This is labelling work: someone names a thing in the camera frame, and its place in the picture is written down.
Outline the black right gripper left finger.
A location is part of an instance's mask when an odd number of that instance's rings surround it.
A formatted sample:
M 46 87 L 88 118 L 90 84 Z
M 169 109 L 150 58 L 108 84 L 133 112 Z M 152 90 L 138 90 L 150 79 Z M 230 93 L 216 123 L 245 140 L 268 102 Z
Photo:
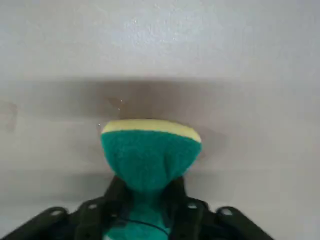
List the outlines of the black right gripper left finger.
M 103 196 L 83 202 L 74 212 L 60 206 L 47 208 L 2 239 L 101 240 L 131 200 L 126 183 L 114 176 Z

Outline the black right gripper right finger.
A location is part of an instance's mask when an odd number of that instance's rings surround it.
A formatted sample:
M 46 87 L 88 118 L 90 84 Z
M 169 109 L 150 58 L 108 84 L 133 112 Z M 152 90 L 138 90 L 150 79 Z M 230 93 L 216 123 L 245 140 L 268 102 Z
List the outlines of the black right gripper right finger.
M 222 206 L 211 211 L 205 201 L 189 197 L 182 176 L 164 189 L 164 221 L 170 240 L 272 240 L 240 210 Z

